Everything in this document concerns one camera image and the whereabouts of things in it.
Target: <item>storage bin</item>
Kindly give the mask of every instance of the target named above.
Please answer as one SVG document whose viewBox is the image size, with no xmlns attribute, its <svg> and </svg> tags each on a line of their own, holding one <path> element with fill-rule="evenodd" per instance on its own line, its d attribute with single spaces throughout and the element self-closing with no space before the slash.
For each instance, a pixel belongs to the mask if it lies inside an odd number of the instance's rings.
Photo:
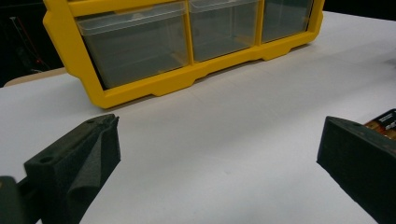
<svg viewBox="0 0 396 224">
<path fill-rule="evenodd" d="M 265 0 L 262 42 L 306 31 L 313 0 Z"/>
<path fill-rule="evenodd" d="M 188 63 L 183 2 L 77 19 L 105 89 Z"/>
<path fill-rule="evenodd" d="M 190 0 L 196 62 L 254 45 L 258 0 Z"/>
</svg>

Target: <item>table surface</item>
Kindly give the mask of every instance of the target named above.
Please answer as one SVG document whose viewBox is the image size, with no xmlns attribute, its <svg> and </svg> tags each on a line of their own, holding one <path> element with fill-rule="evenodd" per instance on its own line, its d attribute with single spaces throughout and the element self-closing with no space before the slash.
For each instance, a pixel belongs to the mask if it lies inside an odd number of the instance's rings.
<svg viewBox="0 0 396 224">
<path fill-rule="evenodd" d="M 324 12 L 286 56 L 112 109 L 67 74 L 0 89 L 0 175 L 85 119 L 120 116 L 121 162 L 81 223 L 375 223 L 316 164 L 326 116 L 395 107 L 396 22 Z"/>
</svg>

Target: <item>black object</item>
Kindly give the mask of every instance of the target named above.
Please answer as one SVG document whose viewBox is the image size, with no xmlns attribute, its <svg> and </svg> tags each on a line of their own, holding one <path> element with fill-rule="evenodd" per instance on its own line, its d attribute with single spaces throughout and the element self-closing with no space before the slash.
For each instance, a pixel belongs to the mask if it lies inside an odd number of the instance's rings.
<svg viewBox="0 0 396 224">
<path fill-rule="evenodd" d="M 318 164 L 378 223 L 396 223 L 396 141 L 327 117 Z"/>
<path fill-rule="evenodd" d="M 0 176 L 0 223 L 79 223 L 120 162 L 118 120 L 81 123 L 27 161 L 18 184 Z"/>
</svg>

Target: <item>yellow frame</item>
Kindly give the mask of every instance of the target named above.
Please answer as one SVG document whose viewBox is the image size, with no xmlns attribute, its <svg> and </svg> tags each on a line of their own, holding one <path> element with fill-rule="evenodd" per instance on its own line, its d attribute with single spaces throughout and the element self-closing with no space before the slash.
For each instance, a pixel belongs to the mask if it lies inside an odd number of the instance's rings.
<svg viewBox="0 0 396 224">
<path fill-rule="evenodd" d="M 174 71 L 154 77 L 148 77 L 109 90 L 103 90 L 96 75 L 89 53 L 78 30 L 75 18 L 108 11 L 117 11 L 135 7 L 148 7 L 155 4 L 176 2 L 177 0 L 44 0 L 47 13 L 44 25 L 60 55 L 66 71 L 78 77 L 92 103 L 109 108 L 146 96 L 161 96 L 191 86 L 198 78 L 234 66 L 239 63 L 259 59 L 271 60 L 287 54 L 291 49 L 313 41 L 323 20 L 324 0 L 314 0 L 310 21 L 306 32 L 288 36 L 269 43 L 262 43 L 262 21 L 264 0 L 259 1 L 258 24 L 256 27 L 256 45 L 201 63 L 193 61 L 190 16 L 184 16 L 190 64 Z"/>
</svg>

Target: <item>yellow plastic organizer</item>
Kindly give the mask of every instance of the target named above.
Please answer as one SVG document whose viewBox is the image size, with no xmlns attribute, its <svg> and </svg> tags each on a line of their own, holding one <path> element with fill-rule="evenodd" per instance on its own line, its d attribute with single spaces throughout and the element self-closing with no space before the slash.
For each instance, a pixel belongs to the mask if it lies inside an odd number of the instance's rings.
<svg viewBox="0 0 396 224">
<path fill-rule="evenodd" d="M 69 74 L 102 108 L 314 40 L 324 0 L 44 0 Z"/>
</svg>

